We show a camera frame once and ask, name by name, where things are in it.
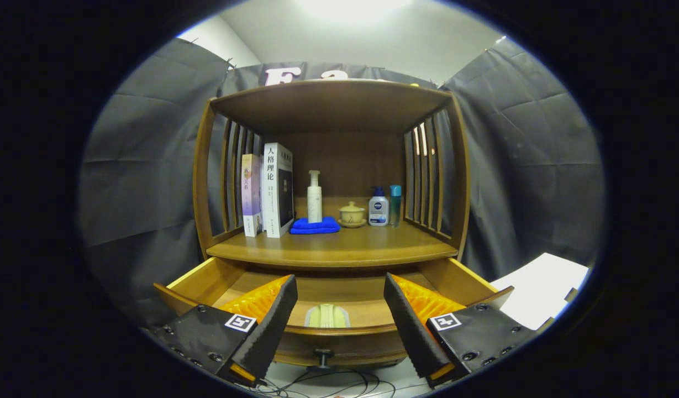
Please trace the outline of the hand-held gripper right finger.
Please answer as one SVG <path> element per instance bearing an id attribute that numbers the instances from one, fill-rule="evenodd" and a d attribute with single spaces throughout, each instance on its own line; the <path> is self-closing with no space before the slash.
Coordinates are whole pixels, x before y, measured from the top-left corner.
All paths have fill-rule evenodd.
<path id="1" fill-rule="evenodd" d="M 383 297 L 415 372 L 432 388 L 488 368 L 541 335 L 503 312 L 514 287 L 497 291 L 477 275 L 441 292 L 386 274 Z"/>

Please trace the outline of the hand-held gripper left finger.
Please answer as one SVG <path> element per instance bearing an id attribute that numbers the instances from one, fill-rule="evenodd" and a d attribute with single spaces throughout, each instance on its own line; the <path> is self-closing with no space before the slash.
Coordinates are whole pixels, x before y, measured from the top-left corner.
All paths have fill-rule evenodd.
<path id="1" fill-rule="evenodd" d="M 285 275 L 220 308 L 182 298 L 182 314 L 153 327 L 161 348 L 215 377 L 246 387 L 265 378 L 297 302 L 294 275 Z"/>

